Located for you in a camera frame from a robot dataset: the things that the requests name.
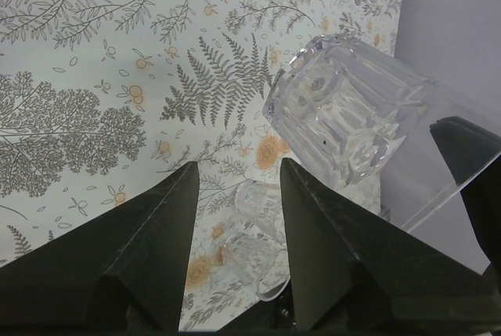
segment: upside-down glass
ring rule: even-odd
[[[301,49],[277,74],[263,114],[320,181],[343,195],[376,188],[377,211],[390,209],[391,222],[407,231],[501,154],[465,164],[467,175],[455,181],[431,126],[459,117],[501,135],[499,110],[344,35]]]
[[[289,282],[287,249],[271,240],[235,233],[225,242],[222,258],[262,301],[277,298]]]
[[[286,242],[279,185],[253,179],[243,182],[236,189],[235,209],[273,240]]]

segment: drinking glass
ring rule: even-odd
[[[315,37],[300,50],[277,74],[263,114],[321,182],[374,213],[389,209],[407,231],[501,154],[471,137],[500,136],[499,110],[342,34]],[[474,151],[473,159],[447,165],[442,153],[453,150],[456,157]]]
[[[248,179],[236,189],[235,209],[273,240],[285,244],[280,186]]]
[[[287,250],[271,240],[235,233],[225,242],[222,258],[262,301],[277,298],[289,282]]]

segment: small glass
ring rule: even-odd
[[[271,240],[236,233],[225,242],[222,259],[265,302],[277,298],[290,280],[287,249]]]
[[[450,168],[436,134],[442,148],[444,126],[501,136],[499,111],[333,34],[313,38],[279,71],[263,114],[317,179],[374,213],[389,209],[391,223],[410,233],[501,154],[485,151]],[[449,150],[458,147],[450,141]]]
[[[285,244],[280,186],[249,179],[236,189],[235,209],[273,240]]]

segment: leaf pattern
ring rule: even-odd
[[[56,48],[74,50],[82,39],[90,42],[102,25],[114,24],[116,31],[128,34],[152,19],[155,5],[153,0],[0,0],[5,8],[0,13],[0,42],[53,38]],[[191,23],[189,15],[195,12],[185,0],[168,16],[157,14],[150,27],[154,33],[160,28],[161,41],[170,43]]]
[[[225,127],[236,111],[238,121],[243,120],[248,103],[256,96],[265,94],[265,86],[271,87],[272,75],[267,64],[268,51],[260,58],[256,37],[252,35],[252,50],[246,55],[245,48],[228,35],[223,34],[231,49],[232,59],[220,49],[209,46],[199,37],[204,62],[188,51],[188,59],[194,78],[181,65],[177,66],[182,88],[171,85],[172,97],[165,99],[166,106],[161,119],[186,118],[196,124],[197,111],[202,124],[207,116],[215,126],[218,115],[224,111]]]

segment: tree illustration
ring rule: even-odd
[[[128,107],[98,110],[99,98],[82,89],[56,92],[30,72],[0,74],[0,195],[45,193],[60,172],[85,169],[106,175],[118,155],[136,160],[145,146],[144,121]]]
[[[215,126],[218,115],[224,112],[227,127],[235,112],[238,120],[243,120],[248,103],[257,94],[264,97],[265,85],[272,85],[268,50],[265,49],[264,55],[260,57],[256,38],[252,35],[252,50],[248,56],[241,45],[226,34],[223,35],[232,51],[232,58],[227,58],[224,50],[209,46],[200,36],[199,43],[204,59],[199,60],[188,51],[194,78],[178,65],[178,77],[182,87],[178,89],[171,86],[172,97],[165,99],[167,105],[161,120],[178,118],[184,121],[188,118],[195,125],[198,109],[204,125],[209,116]]]
[[[0,7],[4,9],[0,11],[3,28],[0,41],[52,38],[56,48],[73,50],[82,40],[89,42],[95,37],[101,26],[114,27],[127,34],[147,20],[155,33],[158,25],[162,26],[162,41],[173,41],[191,22],[189,15],[195,14],[189,0],[185,0],[170,9],[168,16],[157,14],[155,18],[150,12],[155,5],[154,0],[0,0]]]
[[[245,27],[247,20],[253,20],[253,27],[261,29],[269,17],[269,29],[272,31],[276,28],[276,22],[282,18],[287,18],[286,33],[289,33],[296,24],[304,19],[309,20],[313,26],[315,23],[312,18],[299,9],[298,0],[266,0],[268,5],[258,5],[255,0],[248,0],[240,3],[238,9],[233,9],[228,12],[228,17],[225,19],[226,27],[234,34],[238,34],[242,27]]]

